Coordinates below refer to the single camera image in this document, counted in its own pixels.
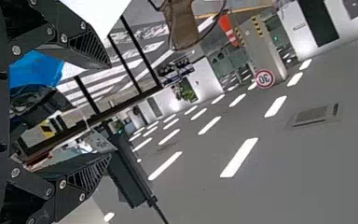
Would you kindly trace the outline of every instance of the red circle sign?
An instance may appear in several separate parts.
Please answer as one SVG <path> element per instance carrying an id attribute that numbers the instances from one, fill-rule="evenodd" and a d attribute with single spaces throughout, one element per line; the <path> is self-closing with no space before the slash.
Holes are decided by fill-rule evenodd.
<path id="1" fill-rule="evenodd" d="M 261 89 L 268 89 L 275 84 L 275 76 L 267 69 L 259 70 L 255 74 L 257 86 Z"/>

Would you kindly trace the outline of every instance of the rectangular led light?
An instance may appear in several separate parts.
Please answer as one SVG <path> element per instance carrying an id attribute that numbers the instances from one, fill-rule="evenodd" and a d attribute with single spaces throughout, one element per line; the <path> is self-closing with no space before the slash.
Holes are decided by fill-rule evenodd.
<path id="1" fill-rule="evenodd" d="M 170 167 L 182 155 L 182 153 L 182 151 L 175 152 L 169 159 L 162 163 L 162 165 L 155 172 L 153 172 L 153 174 L 151 174 L 148 179 L 156 179 L 159 175 L 162 174 L 162 172 L 164 172 L 168 167 Z"/>
<path id="2" fill-rule="evenodd" d="M 225 97 L 225 94 L 221 94 L 221 95 L 219 95 L 216 99 L 214 99 L 213 101 L 212 101 L 212 105 L 215 105 L 215 104 L 217 104 L 221 99 L 223 99 Z"/>
<path id="3" fill-rule="evenodd" d="M 231 102 L 229 107 L 234 107 L 235 105 L 237 105 L 245 96 L 246 93 L 239 95 L 233 102 Z"/>
<path id="4" fill-rule="evenodd" d="M 145 127 L 142 127 L 142 128 L 140 128 L 138 131 L 136 131 L 134 134 L 141 133 L 144 129 L 145 129 Z"/>
<path id="5" fill-rule="evenodd" d="M 223 170 L 220 177 L 222 178 L 229 178 L 233 177 L 238 169 L 240 169 L 242 163 L 245 161 L 246 157 L 248 157 L 249 153 L 252 151 L 252 148 L 257 143 L 258 138 L 250 138 L 247 139 L 240 149 L 238 149 L 235 156 L 231 159 L 231 161 L 228 163 L 226 168 Z"/>
<path id="6" fill-rule="evenodd" d="M 205 133 L 207 133 L 222 117 L 216 117 L 214 119 L 212 119 L 211 121 L 209 121 L 209 123 L 207 125 L 205 125 L 205 127 L 203 127 L 203 129 L 201 129 L 201 131 L 199 132 L 199 135 L 203 135 Z"/>
<path id="7" fill-rule="evenodd" d="M 206 110 L 207 110 L 207 108 L 201 109 L 200 112 L 197 113 L 195 116 L 193 116 L 193 118 L 191 118 L 190 120 L 195 120 L 195 119 L 199 118 L 203 113 L 206 112 Z"/>
<path id="8" fill-rule="evenodd" d="M 174 117 L 176 117 L 176 114 L 172 114 L 170 115 L 167 119 L 165 119 L 163 122 L 166 123 L 168 121 L 170 121 L 171 119 L 173 119 Z"/>
<path id="9" fill-rule="evenodd" d="M 141 133 L 137 133 L 136 135 L 134 135 L 133 137 L 130 138 L 130 142 L 132 142 L 133 140 L 137 139 L 139 136 L 141 136 Z"/>
<path id="10" fill-rule="evenodd" d="M 149 131 L 147 131 L 147 133 L 144 133 L 144 137 L 147 137 L 148 135 L 150 135 L 153 131 L 155 131 L 158 128 L 158 126 L 150 129 Z"/>
<path id="11" fill-rule="evenodd" d="M 167 130 L 169 128 L 171 128 L 171 126 L 173 126 L 173 124 L 175 124 L 177 121 L 179 121 L 179 119 L 174 119 L 173 121 L 171 121 L 169 124 L 167 124 L 163 130 Z"/>
<path id="12" fill-rule="evenodd" d="M 158 145 L 159 146 L 164 145 L 164 143 L 168 142 L 168 140 L 170 140 L 171 138 L 176 136 L 176 134 L 179 132 L 180 132 L 180 129 L 176 129 L 175 131 L 171 132 L 165 138 L 163 138 L 161 141 L 159 141 Z"/>
<path id="13" fill-rule="evenodd" d="M 272 104 L 272 106 L 269 108 L 269 110 L 267 111 L 264 118 L 274 117 L 278 113 L 278 111 L 281 109 L 286 98 L 287 98 L 287 96 L 281 96 L 281 97 L 277 98 L 275 100 L 275 102 Z"/>
<path id="14" fill-rule="evenodd" d="M 301 64 L 300 71 L 307 69 L 310 66 L 310 63 L 312 62 L 312 59 L 308 59 L 305 62 Z"/>
<path id="15" fill-rule="evenodd" d="M 147 138 L 144 140 L 141 144 L 139 144 L 136 148 L 134 148 L 132 151 L 138 151 L 142 147 L 146 146 L 147 143 L 151 142 L 153 138 Z"/>
<path id="16" fill-rule="evenodd" d="M 149 125 L 149 127 L 147 127 L 147 130 L 152 129 L 154 126 L 156 126 L 159 123 L 159 121 L 157 120 L 156 122 L 152 123 Z"/>
<path id="17" fill-rule="evenodd" d="M 229 91 L 234 91 L 240 84 L 235 84 L 235 86 L 232 86 L 230 88 L 228 88 Z"/>
<path id="18" fill-rule="evenodd" d="M 295 86 L 303 75 L 303 73 L 295 74 L 292 79 L 290 79 L 290 81 L 287 83 L 287 87 Z"/>
<path id="19" fill-rule="evenodd" d="M 248 91 L 253 90 L 257 86 L 257 82 L 252 83 L 252 85 L 248 88 Z"/>
<path id="20" fill-rule="evenodd" d="M 198 106 L 197 106 L 197 105 L 195 105 L 195 106 L 191 107 L 189 110 L 187 110 L 187 111 L 185 112 L 185 115 L 190 114 L 191 112 L 193 112 L 193 111 L 194 111 L 194 110 L 196 110 L 197 108 L 198 108 Z"/>

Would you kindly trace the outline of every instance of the air vent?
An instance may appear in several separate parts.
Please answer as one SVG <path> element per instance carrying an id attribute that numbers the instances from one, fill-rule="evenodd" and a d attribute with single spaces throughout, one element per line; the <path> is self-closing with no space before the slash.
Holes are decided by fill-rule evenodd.
<path id="1" fill-rule="evenodd" d="M 304 110 L 295 114 L 289 122 L 289 126 L 304 127 L 311 124 L 322 124 L 337 120 L 341 112 L 339 104 L 322 105 Z"/>

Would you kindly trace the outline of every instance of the black metal bar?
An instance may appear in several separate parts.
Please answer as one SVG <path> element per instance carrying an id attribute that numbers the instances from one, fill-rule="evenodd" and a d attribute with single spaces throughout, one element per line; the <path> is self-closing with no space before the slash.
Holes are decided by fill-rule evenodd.
<path id="1" fill-rule="evenodd" d="M 127 32 L 129 33 L 133 44 L 135 45 L 135 47 L 138 49 L 139 53 L 141 54 L 141 57 L 144 60 L 144 63 L 146 64 L 146 67 L 149 70 L 150 75 L 152 76 L 152 78 L 156 82 L 156 85 L 158 87 L 161 86 L 161 83 L 159 83 L 158 77 L 156 76 L 156 73 L 154 72 L 154 70 L 152 68 L 152 65 L 147 60 L 146 55 L 144 54 L 144 51 L 142 50 L 141 45 L 139 44 L 138 40 L 136 39 L 135 35 L 133 34 L 132 29 L 130 28 L 130 26 L 127 23 L 126 19 L 124 18 L 124 16 L 121 16 L 120 19 L 121 19 L 121 22 L 123 22 L 124 28 L 126 28 Z"/>
<path id="2" fill-rule="evenodd" d="M 115 41 L 112 39 L 112 36 L 108 35 L 107 39 L 109 40 L 110 44 L 112 45 L 113 49 L 115 50 L 118 58 L 121 61 L 121 64 L 123 64 L 124 68 L 126 69 L 127 74 L 129 75 L 133 85 L 135 86 L 136 90 L 139 93 L 142 93 L 142 89 L 139 87 L 138 82 L 136 81 L 135 77 L 133 76 L 132 71 L 130 70 L 129 66 L 126 63 L 126 60 L 124 60 L 123 55 L 121 54 L 120 50 L 118 49 L 117 45 L 115 44 Z"/>
<path id="3" fill-rule="evenodd" d="M 87 120 L 87 123 L 90 127 L 97 125 L 97 124 L 101 123 L 102 121 L 111 118 L 116 113 L 120 112 L 121 110 L 123 110 L 129 106 L 132 106 L 132 105 L 144 100 L 145 98 L 147 98 L 161 90 L 162 90 L 162 87 L 156 86 L 150 90 L 144 91 L 142 94 L 134 96 L 126 102 L 116 105 L 113 108 L 109 108 L 109 109 L 105 110 L 104 112 L 102 112 L 101 114 L 92 116 L 91 118 L 89 118 Z M 81 120 L 80 122 L 78 122 L 77 125 L 64 131 L 63 133 L 56 134 L 53 137 L 49 138 L 48 140 L 45 140 L 39 144 L 36 144 L 36 145 L 30 147 L 27 150 L 28 155 L 30 155 L 30 156 L 27 158 L 26 161 L 32 161 L 34 159 L 44 156 L 45 154 L 47 154 L 51 149 L 55 148 L 56 146 L 64 143 L 65 141 L 77 136 L 78 134 L 80 134 L 82 132 L 85 132 L 89 127 L 88 125 L 86 125 L 85 121 Z"/>
<path id="4" fill-rule="evenodd" d="M 89 105 L 91 105 L 92 109 L 95 111 L 96 114 L 101 114 L 100 108 L 95 104 L 95 101 L 92 99 L 89 91 L 87 90 L 84 83 L 81 81 L 81 78 L 79 76 L 75 76 L 75 81 L 77 85 L 79 86 L 80 90 L 83 92 L 84 96 L 86 96 L 87 101 L 89 102 Z"/>

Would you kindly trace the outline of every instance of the black panel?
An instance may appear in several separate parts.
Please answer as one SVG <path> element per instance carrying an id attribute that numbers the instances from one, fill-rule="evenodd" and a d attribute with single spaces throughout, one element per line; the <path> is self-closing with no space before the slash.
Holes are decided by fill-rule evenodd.
<path id="1" fill-rule="evenodd" d="M 318 47 L 339 39 L 324 0 L 298 0 Z"/>

